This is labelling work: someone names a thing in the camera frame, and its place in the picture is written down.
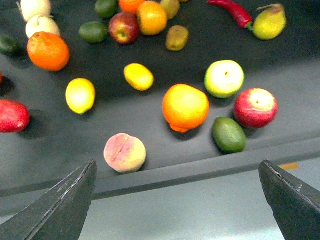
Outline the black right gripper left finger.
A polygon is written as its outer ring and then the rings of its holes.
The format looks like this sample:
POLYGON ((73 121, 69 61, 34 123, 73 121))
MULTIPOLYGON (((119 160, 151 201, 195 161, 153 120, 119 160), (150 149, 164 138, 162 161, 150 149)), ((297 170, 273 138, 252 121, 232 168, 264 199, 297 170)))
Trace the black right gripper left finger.
POLYGON ((77 240, 91 206, 97 175, 91 159, 38 200, 1 224, 2 240, 77 240))

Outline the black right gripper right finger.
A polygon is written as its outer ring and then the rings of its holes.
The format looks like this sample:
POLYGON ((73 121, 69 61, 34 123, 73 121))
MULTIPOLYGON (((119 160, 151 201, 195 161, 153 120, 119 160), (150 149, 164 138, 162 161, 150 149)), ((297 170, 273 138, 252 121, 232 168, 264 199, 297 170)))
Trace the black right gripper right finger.
POLYGON ((286 240, 320 238, 320 191, 264 160, 259 178, 273 217, 286 240))

